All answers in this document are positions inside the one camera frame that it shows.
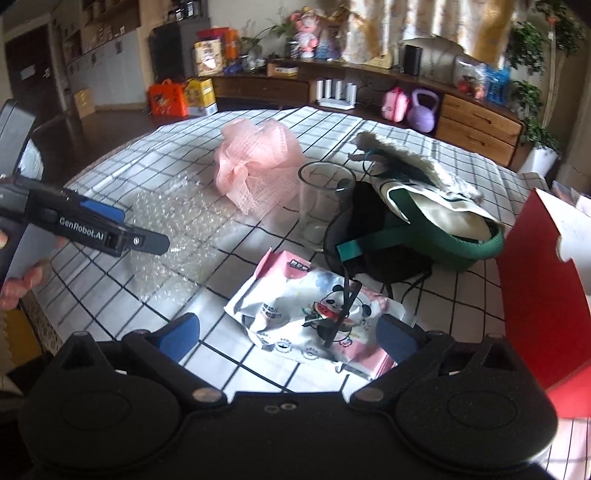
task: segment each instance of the stuffed toy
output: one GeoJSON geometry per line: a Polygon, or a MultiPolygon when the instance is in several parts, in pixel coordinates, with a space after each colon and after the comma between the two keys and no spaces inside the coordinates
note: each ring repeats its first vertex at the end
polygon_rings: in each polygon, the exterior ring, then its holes
{"type": "Polygon", "coordinates": [[[314,35],[318,26],[318,16],[309,7],[304,7],[301,12],[292,15],[295,21],[295,40],[300,45],[300,58],[311,59],[314,57],[314,49],[318,46],[318,37],[314,35]]]}

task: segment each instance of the pink backpack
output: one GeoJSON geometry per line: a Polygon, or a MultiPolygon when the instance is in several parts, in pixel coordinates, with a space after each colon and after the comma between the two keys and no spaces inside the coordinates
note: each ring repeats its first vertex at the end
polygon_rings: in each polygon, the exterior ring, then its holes
{"type": "Polygon", "coordinates": [[[382,116],[392,122],[401,122],[407,114],[410,98],[400,87],[390,90],[384,96],[382,116]]]}

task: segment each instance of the black bag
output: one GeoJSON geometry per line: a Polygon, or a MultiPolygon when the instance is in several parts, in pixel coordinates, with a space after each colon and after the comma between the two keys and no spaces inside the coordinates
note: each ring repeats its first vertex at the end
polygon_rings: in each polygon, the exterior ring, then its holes
{"type": "Polygon", "coordinates": [[[352,203],[330,223],[324,236],[324,256],[330,269],[341,275],[354,277],[366,273],[374,280],[389,286],[409,278],[431,274],[433,260],[404,245],[364,252],[360,257],[342,263],[337,245],[363,238],[391,226],[388,222],[402,222],[393,215],[379,194],[367,182],[355,184],[352,203]]]}

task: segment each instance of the red box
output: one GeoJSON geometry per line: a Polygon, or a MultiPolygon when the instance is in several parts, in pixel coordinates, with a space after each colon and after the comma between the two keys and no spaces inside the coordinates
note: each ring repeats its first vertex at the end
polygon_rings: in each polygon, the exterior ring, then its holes
{"type": "Polygon", "coordinates": [[[152,115],[187,116],[189,106],[181,83],[165,80],[148,89],[152,115]]]}
{"type": "Polygon", "coordinates": [[[591,218],[534,190],[497,263],[507,338],[559,417],[591,417],[591,218]]]}

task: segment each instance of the drawer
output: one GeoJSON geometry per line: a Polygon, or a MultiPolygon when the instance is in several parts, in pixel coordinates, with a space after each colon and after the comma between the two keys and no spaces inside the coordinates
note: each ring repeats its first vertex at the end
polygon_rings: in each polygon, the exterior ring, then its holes
{"type": "Polygon", "coordinates": [[[479,153],[503,167],[511,163],[515,149],[498,138],[444,117],[439,118],[435,138],[464,150],[479,153]]]}
{"type": "Polygon", "coordinates": [[[521,124],[453,95],[446,95],[443,99],[441,116],[468,125],[513,146],[517,145],[521,133],[521,124]]]}
{"type": "Polygon", "coordinates": [[[246,98],[271,100],[295,104],[307,104],[310,100],[310,85],[296,80],[270,78],[242,78],[241,94],[246,98]]]}
{"type": "Polygon", "coordinates": [[[211,77],[211,80],[216,97],[240,97],[240,82],[238,78],[211,77]]]}

